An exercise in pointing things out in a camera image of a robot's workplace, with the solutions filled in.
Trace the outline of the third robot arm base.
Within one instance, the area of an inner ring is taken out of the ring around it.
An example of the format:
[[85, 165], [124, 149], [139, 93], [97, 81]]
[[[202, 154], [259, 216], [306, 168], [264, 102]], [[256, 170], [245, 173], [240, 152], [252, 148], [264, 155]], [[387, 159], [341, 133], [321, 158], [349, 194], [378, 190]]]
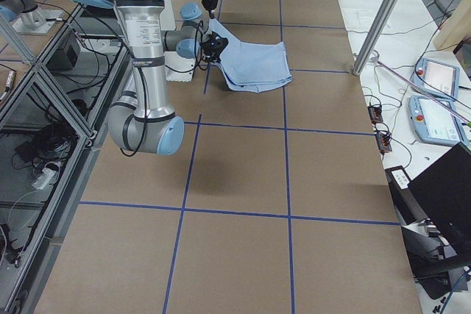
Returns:
[[62, 10], [43, 9], [36, 0], [1, 0], [1, 15], [22, 35], [45, 35], [63, 19]]

